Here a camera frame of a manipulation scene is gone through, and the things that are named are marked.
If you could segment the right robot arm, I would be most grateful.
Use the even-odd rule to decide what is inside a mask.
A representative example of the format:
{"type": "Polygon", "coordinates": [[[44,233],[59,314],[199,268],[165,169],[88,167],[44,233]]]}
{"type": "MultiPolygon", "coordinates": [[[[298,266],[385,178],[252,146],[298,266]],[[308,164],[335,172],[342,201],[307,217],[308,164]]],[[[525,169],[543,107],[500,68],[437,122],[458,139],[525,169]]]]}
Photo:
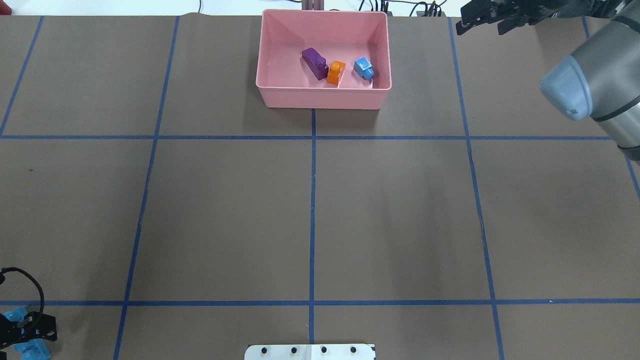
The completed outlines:
{"type": "Polygon", "coordinates": [[[540,82],[547,101],[572,121],[586,117],[632,162],[640,159],[640,5],[637,0],[471,0],[455,31],[484,24],[498,34],[534,26],[552,16],[607,19],[608,23],[540,82]]]}

